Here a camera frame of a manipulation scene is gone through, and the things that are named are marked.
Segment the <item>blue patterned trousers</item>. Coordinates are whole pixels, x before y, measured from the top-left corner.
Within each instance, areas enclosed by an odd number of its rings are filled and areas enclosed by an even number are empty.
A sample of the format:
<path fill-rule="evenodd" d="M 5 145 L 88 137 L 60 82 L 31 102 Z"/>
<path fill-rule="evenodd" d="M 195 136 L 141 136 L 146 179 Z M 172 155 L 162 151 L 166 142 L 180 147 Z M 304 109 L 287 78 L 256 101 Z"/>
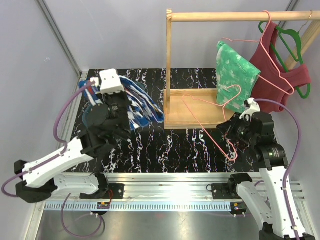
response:
<path fill-rule="evenodd" d="M 125 76 L 119 78 L 130 101 L 127 108 L 130 129 L 133 131 L 144 128 L 151 122 L 163 123 L 165 120 L 163 111 L 146 93 L 143 86 Z M 101 95 L 95 86 L 90 86 L 83 94 L 88 99 L 89 106 L 82 115 L 82 123 L 88 127 L 89 112 L 98 104 L 106 104 L 107 96 Z"/>

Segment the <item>pink wire hanger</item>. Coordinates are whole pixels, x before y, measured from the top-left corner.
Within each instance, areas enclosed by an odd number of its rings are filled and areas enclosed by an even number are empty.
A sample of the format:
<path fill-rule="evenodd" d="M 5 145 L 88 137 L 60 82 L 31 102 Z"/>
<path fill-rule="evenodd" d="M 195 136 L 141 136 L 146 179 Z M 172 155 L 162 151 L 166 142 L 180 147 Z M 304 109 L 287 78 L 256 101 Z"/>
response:
<path fill-rule="evenodd" d="M 225 103 L 217 103 L 217 94 L 213 88 L 183 89 L 181 100 L 186 110 L 181 114 L 182 125 L 206 130 L 229 120 L 233 112 L 226 110 Z"/>
<path fill-rule="evenodd" d="M 265 33 L 266 33 L 266 30 L 268 29 L 270 23 L 272 22 L 272 17 L 271 17 L 270 12 L 267 11 L 267 10 L 263 10 L 263 12 L 267 13 L 267 15 L 268 15 L 268 22 L 267 22 L 267 25 L 266 25 L 266 27 L 265 27 L 265 30 L 264 30 L 264 32 L 262 33 L 261 38 L 260 38 L 259 41 L 258 41 L 258 40 L 247 40 L 247 39 L 230 39 L 230 38 L 226 38 L 226 37 L 223 37 L 222 39 L 223 39 L 223 40 L 228 40 L 228 41 L 230 41 L 230 42 L 232 42 L 232 43 L 233 43 L 233 42 L 259 43 L 259 45 L 262 47 L 262 49 L 264 50 L 265 54 L 267 55 L 267 57 L 268 57 L 269 60 L 271 61 L 272 65 L 273 65 L 273 66 L 275 67 L 275 69 L 277 70 L 278 77 L 287 83 L 287 85 L 288 85 L 288 86 L 290 87 L 290 89 L 291 89 L 291 92 L 287 92 L 287 91 L 283 90 L 282 88 L 278 87 L 277 85 L 273 84 L 272 82 L 268 81 L 267 79 L 265 79 L 264 77 L 262 77 L 262 76 L 260 76 L 260 75 L 259 75 L 259 77 L 260 77 L 262 80 L 264 80 L 266 83 L 270 84 L 271 86 L 273 86 L 273 87 L 275 87 L 276 89 L 278 89 L 278 90 L 280 90 L 281 92 L 283 92 L 285 95 L 291 96 L 291 95 L 293 95 L 294 92 L 295 92 L 294 87 L 289 83 L 289 81 L 288 81 L 286 78 L 284 78 L 284 77 L 281 76 L 281 71 L 280 71 L 280 69 L 278 68 L 277 64 L 273 61 L 273 59 L 272 59 L 272 57 L 270 56 L 269 52 L 266 50 L 266 48 L 265 48 L 264 45 L 263 45 L 263 37 L 264 37 L 264 35 L 265 35 Z"/>

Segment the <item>green white trousers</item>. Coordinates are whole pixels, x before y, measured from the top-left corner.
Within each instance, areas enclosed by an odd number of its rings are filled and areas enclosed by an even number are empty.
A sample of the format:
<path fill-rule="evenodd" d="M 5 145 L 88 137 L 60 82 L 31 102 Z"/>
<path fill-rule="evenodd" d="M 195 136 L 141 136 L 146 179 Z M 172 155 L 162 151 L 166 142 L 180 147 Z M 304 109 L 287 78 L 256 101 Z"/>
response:
<path fill-rule="evenodd" d="M 231 111 L 243 113 L 261 71 L 227 43 L 219 41 L 216 56 L 216 102 Z"/>

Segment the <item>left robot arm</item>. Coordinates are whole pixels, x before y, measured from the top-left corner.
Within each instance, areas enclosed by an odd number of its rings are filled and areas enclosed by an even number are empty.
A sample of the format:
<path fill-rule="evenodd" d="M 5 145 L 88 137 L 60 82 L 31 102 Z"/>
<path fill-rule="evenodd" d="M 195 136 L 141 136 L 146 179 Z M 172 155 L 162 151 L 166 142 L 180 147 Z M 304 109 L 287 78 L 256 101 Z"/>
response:
<path fill-rule="evenodd" d="M 15 185 L 17 197 L 27 203 L 39 203 L 53 196 L 74 194 L 80 199 L 102 199 L 109 183 L 100 172 L 71 176 L 64 171 L 94 159 L 103 159 L 116 148 L 117 141 L 131 136 L 125 92 L 102 96 L 104 103 L 92 107 L 86 116 L 87 128 L 73 138 L 67 147 L 33 162 L 18 160 L 15 174 L 21 182 Z"/>

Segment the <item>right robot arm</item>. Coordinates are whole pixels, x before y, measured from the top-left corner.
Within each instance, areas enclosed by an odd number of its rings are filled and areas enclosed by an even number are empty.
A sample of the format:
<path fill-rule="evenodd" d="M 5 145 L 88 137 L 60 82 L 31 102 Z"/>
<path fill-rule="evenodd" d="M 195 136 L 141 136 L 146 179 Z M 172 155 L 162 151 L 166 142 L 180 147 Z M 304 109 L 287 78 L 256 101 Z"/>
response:
<path fill-rule="evenodd" d="M 251 117 L 235 113 L 232 118 L 217 125 L 229 140 L 245 144 L 251 157 L 259 163 L 259 173 L 269 201 L 258 193 L 247 173 L 232 174 L 227 183 L 227 193 L 241 198 L 249 208 L 259 227 L 261 240 L 313 240 L 308 234 L 295 208 L 290 181 L 285 175 L 289 169 L 286 152 L 276 142 L 275 123 L 265 112 L 255 112 Z"/>

